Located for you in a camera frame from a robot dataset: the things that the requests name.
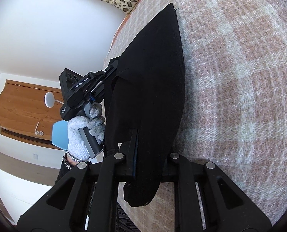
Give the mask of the left hand grey glove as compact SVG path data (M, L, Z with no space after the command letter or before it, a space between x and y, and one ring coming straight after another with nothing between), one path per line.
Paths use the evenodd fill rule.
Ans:
M105 117L102 116L102 105L93 103L90 107L90 118L86 116L76 116L68 122L68 148L66 153L75 162L91 161L92 158L84 143L79 129L87 127L91 136L96 138L100 145L105 135Z

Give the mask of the left forearm black sleeve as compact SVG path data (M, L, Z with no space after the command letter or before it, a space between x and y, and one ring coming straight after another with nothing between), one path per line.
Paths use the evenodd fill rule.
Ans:
M62 158L61 167L55 183L57 183L62 177L64 177L69 171L71 171L73 167L75 167L79 162L80 161L78 159L70 155L68 150L66 150Z

